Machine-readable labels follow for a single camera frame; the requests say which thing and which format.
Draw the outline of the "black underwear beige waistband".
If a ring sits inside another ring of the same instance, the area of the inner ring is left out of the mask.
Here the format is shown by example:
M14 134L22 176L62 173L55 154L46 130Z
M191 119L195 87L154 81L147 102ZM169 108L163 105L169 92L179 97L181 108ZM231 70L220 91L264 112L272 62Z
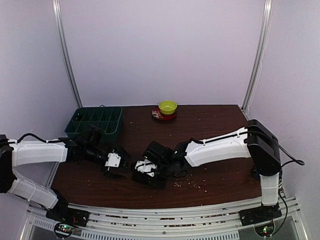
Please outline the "black underwear beige waistband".
M134 170L131 180L143 185L147 185L153 189L163 190L166 188L168 178L156 172L154 176Z

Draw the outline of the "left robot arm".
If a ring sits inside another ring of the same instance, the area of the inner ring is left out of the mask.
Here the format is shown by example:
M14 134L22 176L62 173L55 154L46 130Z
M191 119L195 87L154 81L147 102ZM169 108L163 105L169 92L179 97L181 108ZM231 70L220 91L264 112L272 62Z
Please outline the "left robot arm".
M120 179L122 176L112 173L111 169L126 169L131 158L119 145L108 150L98 148L98 136L78 135L44 140L32 133L28 135L34 140L25 141L22 137L17 140L8 139L4 134L0 136L0 192L35 202L61 222L72 218L68 201L57 190L21 175L15 170L16 167L36 163L89 161L101 166L105 177Z

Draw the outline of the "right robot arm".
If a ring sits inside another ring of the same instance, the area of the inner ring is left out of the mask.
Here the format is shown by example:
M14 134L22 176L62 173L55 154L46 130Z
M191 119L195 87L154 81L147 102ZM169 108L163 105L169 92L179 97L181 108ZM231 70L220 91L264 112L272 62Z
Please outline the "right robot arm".
M230 159L251 158L260 177L261 206L256 210L259 220L268 220L277 209L282 164L278 139L258 120L231 133L178 143L174 149L152 141L143 153L143 160L131 165L134 182L164 189L170 177L208 163Z

